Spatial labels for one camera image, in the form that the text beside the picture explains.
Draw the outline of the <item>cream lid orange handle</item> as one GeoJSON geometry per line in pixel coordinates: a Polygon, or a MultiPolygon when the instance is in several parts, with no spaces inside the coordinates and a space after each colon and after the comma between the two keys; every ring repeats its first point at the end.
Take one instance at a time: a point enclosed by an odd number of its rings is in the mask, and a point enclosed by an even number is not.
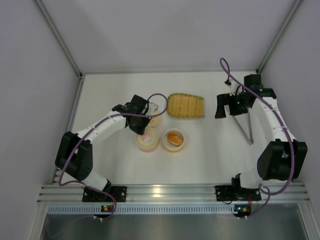
{"type": "Polygon", "coordinates": [[[157,128],[161,122],[163,120],[163,116],[162,115],[159,115],[159,116],[156,116],[156,117],[152,117],[150,122],[148,123],[147,127],[149,128],[157,128]]]}

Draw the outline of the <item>cream lid pink handle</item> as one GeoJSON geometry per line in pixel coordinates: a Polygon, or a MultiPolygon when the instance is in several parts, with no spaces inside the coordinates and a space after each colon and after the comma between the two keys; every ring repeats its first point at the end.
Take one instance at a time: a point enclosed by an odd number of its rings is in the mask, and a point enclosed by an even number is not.
{"type": "Polygon", "coordinates": [[[154,128],[147,127],[144,131],[144,134],[137,134],[135,139],[140,147],[146,148],[156,145],[159,141],[159,135],[154,128]]]}

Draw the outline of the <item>pink lunch box bowl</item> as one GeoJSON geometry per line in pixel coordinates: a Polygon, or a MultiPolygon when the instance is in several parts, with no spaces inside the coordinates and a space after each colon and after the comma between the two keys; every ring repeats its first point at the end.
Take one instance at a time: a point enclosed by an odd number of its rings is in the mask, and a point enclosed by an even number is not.
{"type": "Polygon", "coordinates": [[[138,147],[141,151],[148,153],[148,152],[154,151],[154,150],[158,147],[158,145],[159,145],[159,138],[158,138],[158,143],[155,144],[155,145],[153,145],[153,146],[151,146],[151,147],[142,147],[142,146],[139,146],[138,144],[137,144],[137,147],[138,147]]]}

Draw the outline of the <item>orange lunch box bowl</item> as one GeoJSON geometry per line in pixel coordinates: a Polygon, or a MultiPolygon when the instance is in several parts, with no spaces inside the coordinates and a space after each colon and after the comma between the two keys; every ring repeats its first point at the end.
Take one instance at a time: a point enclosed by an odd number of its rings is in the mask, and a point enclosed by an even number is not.
{"type": "Polygon", "coordinates": [[[164,132],[164,134],[162,136],[162,143],[163,143],[164,148],[167,151],[172,152],[172,153],[176,153],[176,152],[181,151],[184,148],[185,143],[186,143],[186,139],[185,139],[185,136],[181,130],[176,129],[176,128],[171,128],[171,129],[168,129],[167,131],[164,132]],[[182,145],[174,146],[174,145],[170,144],[167,140],[167,135],[169,133],[176,133],[176,134],[179,134],[180,136],[182,136],[183,137],[182,145]]]}

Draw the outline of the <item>metal tongs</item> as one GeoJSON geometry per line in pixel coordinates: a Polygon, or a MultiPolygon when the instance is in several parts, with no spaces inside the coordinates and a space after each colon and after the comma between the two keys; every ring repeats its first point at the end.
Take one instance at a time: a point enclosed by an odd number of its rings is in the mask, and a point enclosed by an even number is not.
{"type": "Polygon", "coordinates": [[[254,143],[254,138],[250,111],[248,110],[247,113],[234,116],[231,115],[230,108],[228,105],[224,108],[226,113],[231,117],[231,119],[241,132],[242,136],[244,137],[248,145],[251,146],[254,143]]]}

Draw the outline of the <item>sesame bun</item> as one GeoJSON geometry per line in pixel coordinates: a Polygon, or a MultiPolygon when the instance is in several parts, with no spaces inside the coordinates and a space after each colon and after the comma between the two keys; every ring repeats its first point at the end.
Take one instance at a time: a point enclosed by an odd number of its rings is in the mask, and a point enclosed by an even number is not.
{"type": "Polygon", "coordinates": [[[181,146],[184,142],[184,139],[181,135],[177,134],[177,133],[169,133],[167,135],[167,141],[174,146],[181,146]]]}

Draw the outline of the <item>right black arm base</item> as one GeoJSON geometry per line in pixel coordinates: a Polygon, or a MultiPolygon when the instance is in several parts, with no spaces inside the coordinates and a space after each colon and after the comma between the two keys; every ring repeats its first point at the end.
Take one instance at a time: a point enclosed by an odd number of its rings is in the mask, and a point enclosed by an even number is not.
{"type": "Polygon", "coordinates": [[[231,204],[236,201],[261,201],[261,193],[258,188],[244,188],[240,184],[240,173],[231,178],[229,185],[216,185],[215,193],[218,202],[231,204]]]}

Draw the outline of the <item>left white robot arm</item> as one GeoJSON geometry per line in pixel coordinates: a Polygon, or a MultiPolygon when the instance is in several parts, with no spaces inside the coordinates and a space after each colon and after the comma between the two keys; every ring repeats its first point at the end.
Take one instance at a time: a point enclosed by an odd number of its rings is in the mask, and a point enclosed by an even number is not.
{"type": "Polygon", "coordinates": [[[100,121],[73,133],[66,132],[61,139],[55,165],[74,178],[73,183],[81,183],[95,192],[109,193],[111,182],[94,170],[93,145],[100,144],[112,134],[129,128],[143,135],[151,115],[158,110],[155,103],[138,95],[130,102],[118,104],[100,121]]]}

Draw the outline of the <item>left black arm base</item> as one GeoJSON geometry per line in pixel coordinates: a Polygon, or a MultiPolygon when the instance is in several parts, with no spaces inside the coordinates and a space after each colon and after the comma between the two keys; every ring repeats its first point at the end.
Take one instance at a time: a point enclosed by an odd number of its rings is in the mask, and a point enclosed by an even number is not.
{"type": "MultiPolygon", "coordinates": [[[[118,203],[126,202],[127,187],[126,186],[111,186],[108,192],[118,203]]],[[[102,192],[83,187],[82,202],[84,203],[111,203],[112,198],[102,192]]]]}

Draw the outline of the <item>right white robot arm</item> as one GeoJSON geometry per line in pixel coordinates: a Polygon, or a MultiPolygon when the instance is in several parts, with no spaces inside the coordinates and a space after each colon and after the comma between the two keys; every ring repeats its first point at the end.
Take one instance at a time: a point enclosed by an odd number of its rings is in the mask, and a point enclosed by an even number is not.
{"type": "Polygon", "coordinates": [[[256,166],[236,175],[239,185],[255,189],[265,181],[279,180],[290,183],[296,180],[305,161],[308,147],[297,141],[289,131],[278,108],[277,96],[273,89],[265,88],[261,75],[250,74],[244,82],[227,79],[228,93],[217,95],[216,119],[246,115],[253,112],[262,127],[266,147],[257,160],[256,166]]]}

